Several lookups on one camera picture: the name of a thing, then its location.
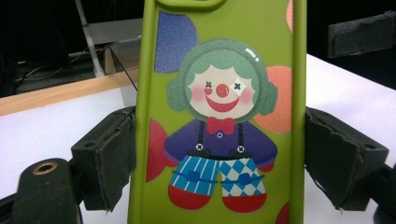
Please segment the clown arm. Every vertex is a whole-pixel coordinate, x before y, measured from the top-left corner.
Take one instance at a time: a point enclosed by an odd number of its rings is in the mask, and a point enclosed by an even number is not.
[[[170,161],[179,163],[184,159],[188,151],[195,150],[198,143],[199,125],[200,121],[196,119],[166,139],[165,155]]]
[[[261,171],[271,171],[277,155],[275,143],[251,123],[245,122],[243,127],[247,152],[253,155],[253,160]]]

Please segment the bow tie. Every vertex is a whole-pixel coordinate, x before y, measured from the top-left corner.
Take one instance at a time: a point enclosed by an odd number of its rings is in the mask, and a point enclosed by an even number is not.
[[[211,134],[216,133],[220,130],[224,131],[226,134],[233,134],[233,129],[235,125],[234,119],[216,119],[213,117],[207,118],[207,131]]]

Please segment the phone case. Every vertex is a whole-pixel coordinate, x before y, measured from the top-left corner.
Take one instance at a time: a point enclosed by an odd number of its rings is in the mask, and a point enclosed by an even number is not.
[[[303,223],[304,8],[146,1],[129,223]]]

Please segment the clown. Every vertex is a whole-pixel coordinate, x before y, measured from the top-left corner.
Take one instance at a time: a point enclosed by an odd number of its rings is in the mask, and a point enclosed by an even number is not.
[[[261,208],[267,195],[259,170],[271,171],[277,149],[249,120],[273,112],[277,89],[258,54],[239,41],[206,41],[188,53],[167,93],[173,109],[195,117],[164,143],[165,156],[178,164],[168,188],[170,200],[199,209],[221,185],[230,210]]]

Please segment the red shoe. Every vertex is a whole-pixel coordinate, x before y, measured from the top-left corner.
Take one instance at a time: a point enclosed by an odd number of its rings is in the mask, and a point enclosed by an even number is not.
[[[169,185],[168,194],[172,203],[188,210],[200,209],[210,200],[210,196],[208,195],[191,193],[184,189],[178,189],[172,185]]]
[[[224,204],[237,213],[254,212],[261,208],[267,199],[267,194],[257,194],[250,196],[228,196],[223,197]]]

